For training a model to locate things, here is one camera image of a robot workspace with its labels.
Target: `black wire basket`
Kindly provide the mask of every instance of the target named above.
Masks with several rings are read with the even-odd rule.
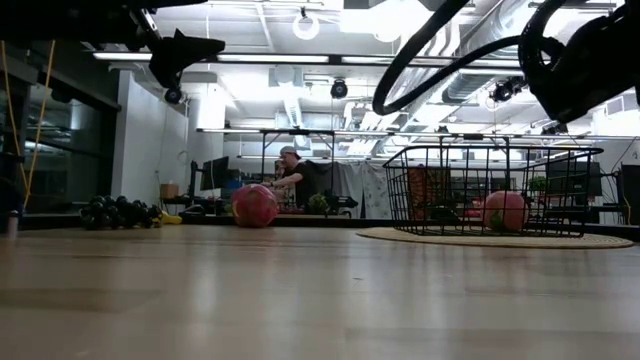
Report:
[[[394,228],[416,235],[580,237],[601,191],[597,148],[407,147],[386,169]]]

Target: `woven rug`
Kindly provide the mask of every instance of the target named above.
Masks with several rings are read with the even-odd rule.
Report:
[[[633,242],[612,236],[584,234],[581,238],[520,237],[520,236],[420,236],[394,228],[369,228],[358,235],[391,241],[425,244],[521,247],[537,249],[617,249],[633,246]]]

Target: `potted plant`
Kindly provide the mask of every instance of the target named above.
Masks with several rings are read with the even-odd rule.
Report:
[[[529,191],[532,196],[543,195],[545,186],[547,184],[547,178],[544,176],[534,176],[529,180]]]
[[[322,194],[315,194],[309,198],[309,211],[314,215],[325,215],[329,210],[329,203]]]

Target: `baseball cap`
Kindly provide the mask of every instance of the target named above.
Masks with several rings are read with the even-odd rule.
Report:
[[[300,160],[300,155],[298,155],[298,152],[293,146],[285,146],[282,149],[280,149],[280,156],[284,154],[293,154],[296,156],[296,159]]]

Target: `pink ball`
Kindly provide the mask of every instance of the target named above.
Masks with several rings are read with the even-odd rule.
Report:
[[[231,195],[231,209],[238,226],[261,228],[278,215],[278,201],[266,187],[251,184]]]
[[[518,232],[529,218],[524,198],[516,192],[494,192],[487,196],[484,208],[482,222],[495,231]]]

